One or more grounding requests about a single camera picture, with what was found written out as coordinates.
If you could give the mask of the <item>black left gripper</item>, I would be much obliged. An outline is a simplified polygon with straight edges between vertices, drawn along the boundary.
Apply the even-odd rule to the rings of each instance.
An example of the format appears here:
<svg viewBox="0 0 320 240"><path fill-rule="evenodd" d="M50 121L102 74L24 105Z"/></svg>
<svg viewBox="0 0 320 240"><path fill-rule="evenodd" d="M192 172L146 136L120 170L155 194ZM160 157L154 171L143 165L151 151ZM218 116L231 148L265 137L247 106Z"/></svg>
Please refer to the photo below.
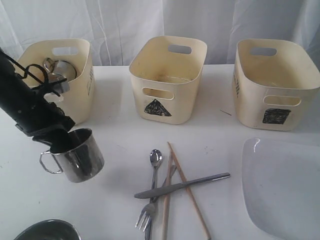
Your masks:
<svg viewBox="0 0 320 240"><path fill-rule="evenodd" d="M66 116L59 107L48 102L16 104L14 120L16 127L26 136L49 148L71 132L71 128L75 125L74 121ZM42 160L50 170L58 170L58 166L50 155L45 154Z"/></svg>

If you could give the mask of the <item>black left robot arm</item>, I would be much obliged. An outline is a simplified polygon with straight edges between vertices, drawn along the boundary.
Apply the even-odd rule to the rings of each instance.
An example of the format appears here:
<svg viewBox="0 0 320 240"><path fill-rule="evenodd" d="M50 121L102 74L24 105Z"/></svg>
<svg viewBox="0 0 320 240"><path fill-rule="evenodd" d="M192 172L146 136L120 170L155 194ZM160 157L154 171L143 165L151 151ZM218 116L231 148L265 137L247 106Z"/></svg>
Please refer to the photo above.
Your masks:
<svg viewBox="0 0 320 240"><path fill-rule="evenodd" d="M93 132L89 128L73 130L75 122L65 115L55 103L45 100L45 94L55 93L44 81L30 88L24 79L31 75L27 67L21 67L23 75L15 71L16 61L4 52L0 53L0 107L14 121L15 126L33 141L49 146L58 170L50 170L43 161L45 171L51 174L65 173L73 183L84 182L96 175L103 166Z"/></svg>

